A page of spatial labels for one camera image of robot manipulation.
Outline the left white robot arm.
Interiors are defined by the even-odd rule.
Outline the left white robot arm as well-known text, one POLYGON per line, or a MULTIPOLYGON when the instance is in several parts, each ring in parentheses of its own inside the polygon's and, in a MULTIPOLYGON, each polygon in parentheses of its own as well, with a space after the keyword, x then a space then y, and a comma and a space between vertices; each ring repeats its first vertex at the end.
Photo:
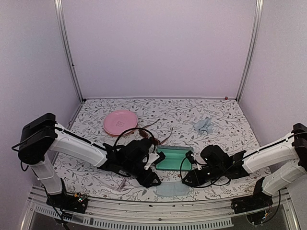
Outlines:
POLYGON ((161 184, 150 167, 163 160, 155 153, 153 138, 132 140, 126 145, 115 142, 100 146, 67 130, 56 121, 54 114, 46 113, 23 127, 20 142, 11 149, 33 170, 53 201, 67 208, 71 197, 64 192, 64 184, 46 156, 48 151, 75 157, 103 171, 133 176, 141 186, 149 188, 161 184))

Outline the blue-grey cleaning cloth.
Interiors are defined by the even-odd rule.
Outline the blue-grey cleaning cloth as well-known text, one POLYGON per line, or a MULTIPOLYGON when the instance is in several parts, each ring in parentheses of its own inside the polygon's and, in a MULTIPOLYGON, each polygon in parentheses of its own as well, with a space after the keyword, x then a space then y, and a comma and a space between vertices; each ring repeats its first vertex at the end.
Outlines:
POLYGON ((182 182, 161 183, 157 186, 155 194, 162 197, 185 196, 189 193, 189 187, 182 182))

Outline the clear purple glasses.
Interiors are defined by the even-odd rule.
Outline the clear purple glasses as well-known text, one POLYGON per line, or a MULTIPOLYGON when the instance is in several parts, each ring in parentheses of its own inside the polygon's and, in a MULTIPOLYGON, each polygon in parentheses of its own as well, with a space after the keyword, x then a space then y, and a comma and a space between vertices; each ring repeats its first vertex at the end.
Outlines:
POLYGON ((126 191, 129 188, 129 178, 124 178, 117 188, 118 192, 126 191))

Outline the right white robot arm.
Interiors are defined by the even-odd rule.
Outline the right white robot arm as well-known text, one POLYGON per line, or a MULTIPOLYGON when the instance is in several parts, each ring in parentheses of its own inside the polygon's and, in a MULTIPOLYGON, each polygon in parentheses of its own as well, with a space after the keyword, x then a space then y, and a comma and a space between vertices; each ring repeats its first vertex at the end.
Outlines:
POLYGON ((205 147, 200 157, 205 164, 189 171, 181 178, 183 184, 194 188, 205 188, 225 176, 230 180, 249 176, 256 171, 281 162, 285 164, 274 173, 259 179, 253 195, 248 199, 252 209, 263 205, 267 197, 294 182, 307 173, 307 128, 301 123, 281 139, 253 150, 243 150, 232 156, 218 145, 205 147))

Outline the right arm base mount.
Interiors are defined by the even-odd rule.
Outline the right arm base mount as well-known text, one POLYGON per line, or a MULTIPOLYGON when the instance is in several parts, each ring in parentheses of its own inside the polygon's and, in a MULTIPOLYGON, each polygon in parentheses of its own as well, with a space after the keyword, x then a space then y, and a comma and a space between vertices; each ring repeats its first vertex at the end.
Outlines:
POLYGON ((272 220, 277 214, 280 203, 281 203, 281 192, 278 191, 279 200, 275 212, 272 214, 271 209, 273 205, 272 195, 266 195, 262 191, 262 183, 264 177, 259 179, 254 187, 252 195, 244 196, 241 198, 234 198, 231 201, 231 208, 234 210, 235 214, 253 211, 260 208, 268 207, 267 211, 261 211, 259 213, 248 214, 247 220, 254 226, 263 225, 264 223, 272 220))

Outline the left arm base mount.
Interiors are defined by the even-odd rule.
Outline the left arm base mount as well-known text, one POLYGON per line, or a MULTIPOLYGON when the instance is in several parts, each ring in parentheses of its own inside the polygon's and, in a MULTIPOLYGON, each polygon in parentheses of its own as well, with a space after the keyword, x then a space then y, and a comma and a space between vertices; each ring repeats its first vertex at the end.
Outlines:
POLYGON ((51 195, 47 193, 47 204, 60 210, 67 210, 84 214, 88 205, 88 195, 80 192, 73 195, 68 194, 65 183, 61 179, 62 191, 59 194, 51 195))

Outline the grey case green lining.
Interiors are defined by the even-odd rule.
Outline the grey case green lining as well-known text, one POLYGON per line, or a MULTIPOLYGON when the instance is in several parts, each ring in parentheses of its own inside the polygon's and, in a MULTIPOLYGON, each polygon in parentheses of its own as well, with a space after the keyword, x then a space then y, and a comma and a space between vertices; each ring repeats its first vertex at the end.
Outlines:
POLYGON ((189 151, 194 152, 193 147, 184 146, 166 146, 159 145, 158 153, 162 152, 165 155, 165 159, 156 165, 156 169, 159 171, 190 171, 192 168, 191 163, 185 160, 181 166, 186 153, 189 151))

